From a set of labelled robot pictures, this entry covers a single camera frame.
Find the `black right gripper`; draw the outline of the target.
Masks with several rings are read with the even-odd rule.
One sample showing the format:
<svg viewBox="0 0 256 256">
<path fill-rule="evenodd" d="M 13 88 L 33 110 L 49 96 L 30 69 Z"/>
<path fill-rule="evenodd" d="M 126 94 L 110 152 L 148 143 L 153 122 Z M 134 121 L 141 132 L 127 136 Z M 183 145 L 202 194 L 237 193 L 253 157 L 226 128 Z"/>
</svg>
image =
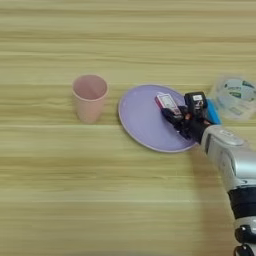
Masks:
<svg viewBox="0 0 256 256">
<path fill-rule="evenodd" d="M 212 122 L 189 114 L 186 106 L 178 106 L 178 108 L 182 114 L 175 115 L 169 108 L 163 108 L 161 113 L 169 123 L 176 125 L 175 128 L 182 137 L 201 143 L 205 130 L 212 125 Z"/>
</svg>

